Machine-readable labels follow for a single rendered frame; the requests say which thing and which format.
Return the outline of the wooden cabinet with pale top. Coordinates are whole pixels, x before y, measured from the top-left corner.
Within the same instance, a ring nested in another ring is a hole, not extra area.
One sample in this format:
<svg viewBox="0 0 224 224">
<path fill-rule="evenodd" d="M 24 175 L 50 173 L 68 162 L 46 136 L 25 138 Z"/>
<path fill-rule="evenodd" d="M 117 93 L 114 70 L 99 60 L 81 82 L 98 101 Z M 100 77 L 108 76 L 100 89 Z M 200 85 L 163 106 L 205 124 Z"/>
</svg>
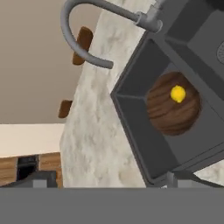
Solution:
<svg viewBox="0 0 224 224">
<path fill-rule="evenodd" d="M 17 179 L 20 157 L 37 156 L 40 171 L 56 171 L 58 188 L 63 187 L 60 138 L 63 124 L 0 125 L 0 186 Z"/>
</svg>

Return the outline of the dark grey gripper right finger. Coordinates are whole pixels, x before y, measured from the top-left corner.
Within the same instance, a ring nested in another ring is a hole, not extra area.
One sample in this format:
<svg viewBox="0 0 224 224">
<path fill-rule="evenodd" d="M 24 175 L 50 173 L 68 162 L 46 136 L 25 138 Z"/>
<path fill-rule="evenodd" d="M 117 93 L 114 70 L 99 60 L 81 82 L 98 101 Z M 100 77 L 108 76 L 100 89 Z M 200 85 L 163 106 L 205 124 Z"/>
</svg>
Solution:
<svg viewBox="0 0 224 224">
<path fill-rule="evenodd" d="M 166 176 L 166 185 L 168 188 L 223 188 L 223 185 L 198 178 L 190 171 L 169 171 Z"/>
</svg>

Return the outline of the dark grey sink basin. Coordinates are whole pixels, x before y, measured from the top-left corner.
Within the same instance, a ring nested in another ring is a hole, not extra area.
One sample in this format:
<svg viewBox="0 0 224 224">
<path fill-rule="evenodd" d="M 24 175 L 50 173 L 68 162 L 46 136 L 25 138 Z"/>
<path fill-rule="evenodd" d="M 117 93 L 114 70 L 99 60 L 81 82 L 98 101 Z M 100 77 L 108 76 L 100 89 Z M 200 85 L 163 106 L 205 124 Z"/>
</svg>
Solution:
<svg viewBox="0 0 224 224">
<path fill-rule="evenodd" d="M 224 0 L 166 0 L 159 18 L 161 31 L 143 34 L 111 93 L 147 186 L 224 159 Z M 146 112 L 146 95 L 168 72 L 181 72 L 202 98 L 199 118 L 180 136 L 163 135 Z"/>
</svg>

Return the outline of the grey curved sink faucet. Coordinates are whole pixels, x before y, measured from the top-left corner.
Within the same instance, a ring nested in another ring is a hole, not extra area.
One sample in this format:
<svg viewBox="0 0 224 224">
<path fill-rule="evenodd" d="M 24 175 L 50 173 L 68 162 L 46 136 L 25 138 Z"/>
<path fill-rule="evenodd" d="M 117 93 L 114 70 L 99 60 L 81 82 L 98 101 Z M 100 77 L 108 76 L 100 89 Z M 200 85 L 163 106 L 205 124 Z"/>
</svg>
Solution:
<svg viewBox="0 0 224 224">
<path fill-rule="evenodd" d="M 115 13 L 123 18 L 127 18 L 136 26 L 143 28 L 148 32 L 158 33 L 163 27 L 163 22 L 158 19 L 158 13 L 162 10 L 162 5 L 165 1 L 166 0 L 155 0 L 155 3 L 150 6 L 146 13 L 141 11 L 134 13 L 105 0 L 66 0 L 60 13 L 60 27 L 66 42 L 81 58 L 97 67 L 112 69 L 114 65 L 112 61 L 95 57 L 87 50 L 80 47 L 76 41 L 69 25 L 69 17 L 73 8 L 80 4 L 91 4 L 98 8 Z"/>
</svg>

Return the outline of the brown wooden bowl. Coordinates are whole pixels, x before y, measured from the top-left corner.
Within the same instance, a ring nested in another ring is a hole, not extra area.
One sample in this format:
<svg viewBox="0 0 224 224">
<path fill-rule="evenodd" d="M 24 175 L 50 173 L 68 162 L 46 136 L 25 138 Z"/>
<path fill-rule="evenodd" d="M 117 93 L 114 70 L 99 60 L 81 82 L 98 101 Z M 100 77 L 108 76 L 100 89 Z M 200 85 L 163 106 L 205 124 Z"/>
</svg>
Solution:
<svg viewBox="0 0 224 224">
<path fill-rule="evenodd" d="M 172 90 L 176 87 L 181 87 L 185 93 L 181 102 L 172 98 Z M 200 93 L 181 72 L 161 75 L 149 90 L 146 102 L 152 125 L 168 136 L 187 132 L 201 111 Z"/>
</svg>

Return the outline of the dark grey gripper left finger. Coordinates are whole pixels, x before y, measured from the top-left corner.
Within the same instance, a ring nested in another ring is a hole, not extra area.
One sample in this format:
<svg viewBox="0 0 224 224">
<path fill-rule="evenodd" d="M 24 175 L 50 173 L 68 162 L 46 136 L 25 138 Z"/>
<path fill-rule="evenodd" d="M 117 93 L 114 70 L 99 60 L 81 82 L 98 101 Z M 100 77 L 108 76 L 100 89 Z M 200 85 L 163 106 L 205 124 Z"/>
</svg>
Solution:
<svg viewBox="0 0 224 224">
<path fill-rule="evenodd" d="M 2 187 L 57 188 L 56 171 L 36 171 L 25 179 L 9 183 Z"/>
</svg>

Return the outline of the yellow lemon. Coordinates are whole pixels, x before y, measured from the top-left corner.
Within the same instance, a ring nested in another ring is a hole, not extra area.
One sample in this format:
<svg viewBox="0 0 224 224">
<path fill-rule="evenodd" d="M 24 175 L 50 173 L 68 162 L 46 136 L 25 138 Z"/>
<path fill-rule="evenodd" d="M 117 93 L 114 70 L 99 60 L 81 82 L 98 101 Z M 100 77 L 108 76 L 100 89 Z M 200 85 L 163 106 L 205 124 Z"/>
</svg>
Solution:
<svg viewBox="0 0 224 224">
<path fill-rule="evenodd" d="M 183 87 L 176 85 L 171 89 L 170 96 L 175 102 L 181 103 L 186 98 L 186 91 Z"/>
</svg>

